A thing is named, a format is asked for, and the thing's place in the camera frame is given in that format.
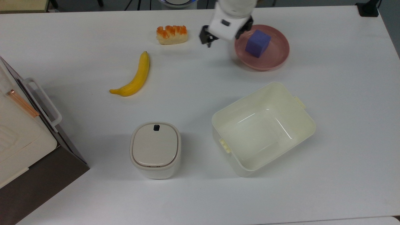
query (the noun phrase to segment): bread roll with orange topping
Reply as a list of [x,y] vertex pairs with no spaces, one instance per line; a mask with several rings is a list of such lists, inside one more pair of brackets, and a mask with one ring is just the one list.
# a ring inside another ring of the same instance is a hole
[[162,26],[157,28],[157,40],[160,44],[179,44],[188,40],[185,26]]

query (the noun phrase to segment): robotic arm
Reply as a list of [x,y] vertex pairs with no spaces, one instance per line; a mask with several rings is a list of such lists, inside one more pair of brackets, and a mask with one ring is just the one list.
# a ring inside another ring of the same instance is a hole
[[253,18],[251,13],[257,0],[219,0],[215,3],[215,11],[209,26],[203,26],[200,32],[202,44],[211,47],[217,39],[239,39],[244,31],[251,29]]

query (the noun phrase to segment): white handle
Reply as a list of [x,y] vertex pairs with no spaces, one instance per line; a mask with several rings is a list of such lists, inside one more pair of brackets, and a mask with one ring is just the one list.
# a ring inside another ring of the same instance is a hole
[[[51,121],[49,119],[49,117],[47,116],[47,114],[43,111],[43,109],[41,107],[39,107],[40,111],[42,112],[42,115],[46,118],[46,120],[50,123],[50,125],[52,126],[52,128],[56,131],[57,129],[55,128],[55,126],[57,124],[59,124],[62,120],[62,116],[60,114],[60,112],[57,110],[57,108],[54,106],[53,102],[51,102],[49,96],[47,96],[47,94],[44,92],[44,90],[42,89],[42,87],[33,79],[33,78],[27,78],[21,81],[23,85],[27,86],[29,83],[34,83],[38,89],[40,90],[40,92],[42,93],[42,95],[44,96],[44,98],[47,100],[47,102],[49,103],[49,105],[53,108],[54,112],[56,113],[56,117],[53,121]],[[36,101],[36,99],[33,97],[32,93],[29,91],[28,88],[26,88],[26,91],[29,93],[29,95],[32,97],[33,101],[36,103],[36,105],[39,106],[38,102]]]

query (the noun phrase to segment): dark brown surface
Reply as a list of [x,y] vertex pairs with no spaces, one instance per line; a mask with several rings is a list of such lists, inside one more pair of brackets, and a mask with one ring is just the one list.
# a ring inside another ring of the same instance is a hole
[[0,224],[16,224],[89,167],[61,146],[0,189]]

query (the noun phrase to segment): white canister with lid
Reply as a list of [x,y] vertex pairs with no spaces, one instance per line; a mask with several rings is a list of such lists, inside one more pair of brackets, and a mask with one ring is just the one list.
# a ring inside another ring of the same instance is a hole
[[144,123],[136,128],[130,143],[133,165],[148,178],[166,179],[179,168],[181,137],[172,124]]

